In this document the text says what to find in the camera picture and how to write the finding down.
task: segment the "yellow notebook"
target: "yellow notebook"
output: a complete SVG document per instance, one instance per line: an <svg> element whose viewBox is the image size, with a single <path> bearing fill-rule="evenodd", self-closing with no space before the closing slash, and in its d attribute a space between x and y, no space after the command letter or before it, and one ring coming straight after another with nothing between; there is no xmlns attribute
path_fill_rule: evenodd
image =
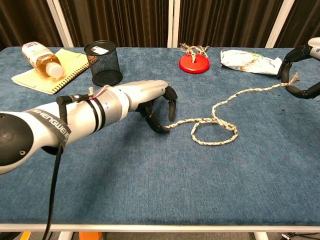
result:
<svg viewBox="0 0 320 240"><path fill-rule="evenodd" d="M89 67L85 54L62 48L55 55L64 69L64 74L60 78L45 77L33 68L13 76L12 81L18 85L53 95Z"/></svg>

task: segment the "black mesh pen holder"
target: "black mesh pen holder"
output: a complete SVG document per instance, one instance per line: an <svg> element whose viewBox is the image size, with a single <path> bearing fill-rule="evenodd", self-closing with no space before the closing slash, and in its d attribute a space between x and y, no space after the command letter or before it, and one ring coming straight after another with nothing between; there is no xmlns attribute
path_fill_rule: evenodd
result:
<svg viewBox="0 0 320 240"><path fill-rule="evenodd" d="M94 41L84 48L92 73L92 82L100 87L121 82L116 45L112 41Z"/></svg>

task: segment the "table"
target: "table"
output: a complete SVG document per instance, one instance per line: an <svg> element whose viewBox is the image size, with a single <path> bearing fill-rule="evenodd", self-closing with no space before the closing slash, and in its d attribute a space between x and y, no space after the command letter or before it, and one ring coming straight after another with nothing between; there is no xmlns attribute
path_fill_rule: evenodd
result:
<svg viewBox="0 0 320 240"><path fill-rule="evenodd" d="M117 48L121 83L167 81L178 95L177 121L208 118L214 104L234 93L280 82L221 67L222 49L228 48L208 49L208 71L189 74L178 66L184 55L179 48ZM241 49L281 59L291 50ZM84 53L83 48L68 50ZM292 66L292 75L300 73L299 88L319 81L318 64L308 59ZM0 52L1 111L24 111L93 86L89 69L55 95L11 81L29 69L20 47ZM171 123L164 98L155 101L154 110L163 125ZM190 136L192 123L161 135L130 112L69 145L62 155L51 229L320 232L320 100L298 99L277 88L245 93L216 114L237 125L235 141L200 146ZM206 124L197 136L221 141L231 133ZM0 231L44 230L53 166L54 157L39 150L0 178Z"/></svg>

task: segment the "robotic arm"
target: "robotic arm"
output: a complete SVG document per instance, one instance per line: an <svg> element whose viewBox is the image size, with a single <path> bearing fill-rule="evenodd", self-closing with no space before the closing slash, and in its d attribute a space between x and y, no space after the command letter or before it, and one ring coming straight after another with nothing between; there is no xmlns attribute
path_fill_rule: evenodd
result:
<svg viewBox="0 0 320 240"><path fill-rule="evenodd" d="M281 79L282 83L288 83L290 78L289 71L292 63L310 58L315 58L320 61L320 37L311 38L306 45L299 46L289 52L282 62L277 78ZM297 98L313 99L320 95L320 82L307 90L301 90L295 86L288 86L285 89Z"/></svg>
<svg viewBox="0 0 320 240"><path fill-rule="evenodd" d="M144 80L104 86L96 94L60 96L56 102L24 112L0 112L0 174L12 171L42 148L56 154L63 147L136 111L157 133L168 133L160 125L152 103L163 96L169 101L169 120L176 110L176 92L163 80Z"/></svg>

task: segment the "twisted rope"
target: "twisted rope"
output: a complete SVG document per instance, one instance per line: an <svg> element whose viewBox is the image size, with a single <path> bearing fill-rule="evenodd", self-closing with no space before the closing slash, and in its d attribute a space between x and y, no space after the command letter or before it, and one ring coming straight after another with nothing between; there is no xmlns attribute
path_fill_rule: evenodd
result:
<svg viewBox="0 0 320 240"><path fill-rule="evenodd" d="M192 139L196 143L198 143L200 145L204 145L204 146L220 146L220 145L231 143L232 141L234 141L238 137L237 126L230 123L230 122L224 121L221 118L218 118L216 116L216 108L217 107L230 102L232 99L234 99L244 93L270 91L272 89L276 89L279 87L288 87L291 84L294 84L298 81L299 81L299 74L296 73L288 83L279 83L279 84L276 84L276 85L273 85L270 87L266 87L266 88L249 88L249 89L238 91L236 94L230 96L227 100L221 101L212 107L212 111L211 111L212 118L204 118L204 117L203 118L189 118L189 119L177 121L176 123L170 124L165 127L168 129L174 129L181 124L196 122L196 124L193 126L193 128L191 130ZM232 131L233 135L232 135L232 137L230 137L229 139L224 140L224 141L212 141L212 142L201 141L201 140L197 139L197 137L196 137L196 130L199 127L199 125L201 125L201 124L219 124L221 127L225 128L229 131Z"/></svg>
<svg viewBox="0 0 320 240"><path fill-rule="evenodd" d="M200 54L200 55L204 55L206 58L208 58L208 54L206 53L206 51L208 50L209 46L206 46L205 48L203 46L188 46L185 43L180 43L181 45L181 50L183 52L185 52L187 55L191 55L192 57L192 63L195 63L196 60L196 55Z"/></svg>

